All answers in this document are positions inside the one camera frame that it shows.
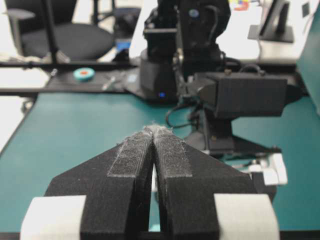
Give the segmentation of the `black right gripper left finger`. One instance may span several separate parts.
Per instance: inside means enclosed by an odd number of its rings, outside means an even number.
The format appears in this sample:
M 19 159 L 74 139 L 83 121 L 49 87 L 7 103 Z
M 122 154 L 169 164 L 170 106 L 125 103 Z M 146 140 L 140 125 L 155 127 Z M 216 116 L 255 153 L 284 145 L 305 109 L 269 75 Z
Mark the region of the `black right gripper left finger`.
M 133 240 L 149 227 L 152 133 L 117 146 L 55 176 L 31 201 L 22 240 Z

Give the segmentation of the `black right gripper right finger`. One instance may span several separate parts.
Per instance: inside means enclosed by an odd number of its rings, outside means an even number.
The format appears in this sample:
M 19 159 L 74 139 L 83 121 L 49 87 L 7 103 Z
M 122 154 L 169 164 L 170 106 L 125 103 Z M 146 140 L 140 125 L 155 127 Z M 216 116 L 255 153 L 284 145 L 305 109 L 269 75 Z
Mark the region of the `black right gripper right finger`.
M 160 229 L 170 240 L 278 240 L 267 194 L 252 179 L 152 126 Z

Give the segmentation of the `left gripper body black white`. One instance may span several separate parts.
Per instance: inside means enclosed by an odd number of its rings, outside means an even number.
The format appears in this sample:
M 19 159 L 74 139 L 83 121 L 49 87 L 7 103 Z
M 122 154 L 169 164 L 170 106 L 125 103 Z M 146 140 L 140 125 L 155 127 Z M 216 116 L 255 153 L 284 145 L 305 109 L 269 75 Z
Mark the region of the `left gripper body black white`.
M 288 183 L 280 148 L 266 147 L 234 135 L 232 119 L 215 118 L 208 110 L 196 110 L 189 114 L 188 120 L 192 125 L 186 137 L 188 145 L 225 161 L 251 159 L 247 164 L 233 167 L 248 174 L 261 173 L 266 186 Z

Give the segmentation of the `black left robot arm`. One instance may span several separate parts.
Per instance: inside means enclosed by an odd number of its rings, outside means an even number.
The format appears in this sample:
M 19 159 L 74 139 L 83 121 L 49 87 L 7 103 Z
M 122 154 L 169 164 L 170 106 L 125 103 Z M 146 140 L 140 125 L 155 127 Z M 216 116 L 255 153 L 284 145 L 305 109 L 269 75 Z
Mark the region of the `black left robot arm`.
M 262 173 L 267 186 L 286 185 L 278 148 L 267 148 L 232 131 L 239 117 L 278 117 L 286 104 L 288 81 L 257 65 L 232 61 L 216 40 L 231 16 L 226 0 L 160 0 L 144 24 L 147 48 L 141 53 L 139 86 L 149 101 L 194 106 L 186 142 L 211 156 L 253 156 L 248 173 Z

